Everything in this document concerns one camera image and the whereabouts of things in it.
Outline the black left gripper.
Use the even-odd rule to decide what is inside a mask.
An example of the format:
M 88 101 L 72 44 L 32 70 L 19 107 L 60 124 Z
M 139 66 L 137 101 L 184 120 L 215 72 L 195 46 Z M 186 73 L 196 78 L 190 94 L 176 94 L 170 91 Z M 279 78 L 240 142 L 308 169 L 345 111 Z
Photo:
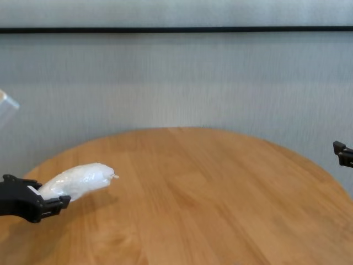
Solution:
M 17 216 L 28 222 L 36 223 L 41 218 L 58 215 L 66 209 L 71 201 L 70 196 L 60 196 L 44 200 L 33 191 L 42 186 L 36 180 L 17 178 L 11 174 L 3 175 L 1 182 L 1 216 Z

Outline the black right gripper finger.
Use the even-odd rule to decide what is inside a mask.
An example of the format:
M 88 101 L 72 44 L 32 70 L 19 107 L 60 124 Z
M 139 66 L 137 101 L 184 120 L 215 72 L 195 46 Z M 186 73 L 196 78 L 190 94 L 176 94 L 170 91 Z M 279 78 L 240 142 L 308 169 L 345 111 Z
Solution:
M 345 144 L 334 141 L 333 149 L 335 155 L 338 157 L 339 165 L 345 167 L 353 167 L 353 150 L 346 147 Z

